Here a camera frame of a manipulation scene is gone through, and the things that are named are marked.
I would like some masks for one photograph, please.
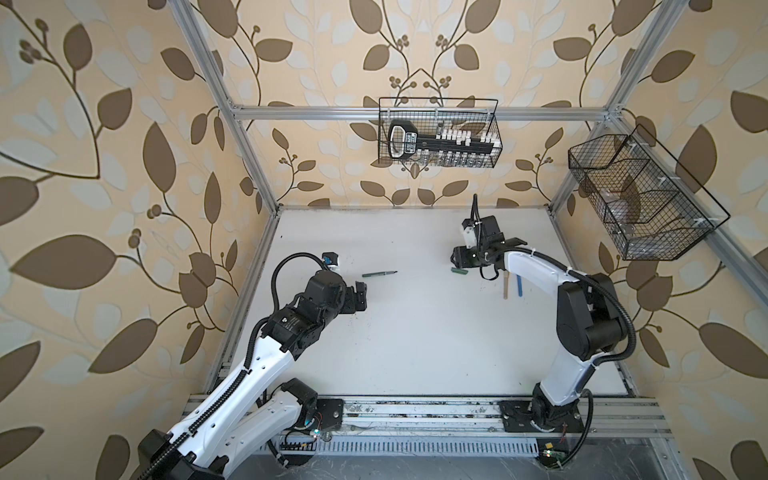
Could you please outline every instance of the beige wallpaper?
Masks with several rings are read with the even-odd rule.
[[[658,3],[191,1],[236,103],[474,95],[515,107],[602,106]]]
[[[378,159],[376,126],[336,121],[246,122],[276,198],[314,207],[548,204],[568,169],[584,122],[501,122],[493,169],[421,167]]]
[[[732,213],[723,228],[768,266],[768,4],[690,7],[626,114],[680,156]],[[581,268],[609,273],[634,316],[631,372],[659,399],[692,475],[768,478],[766,312],[704,243],[674,262],[619,262],[580,194],[559,219]]]
[[[162,7],[0,1],[0,478],[128,478],[255,254],[266,212]]]

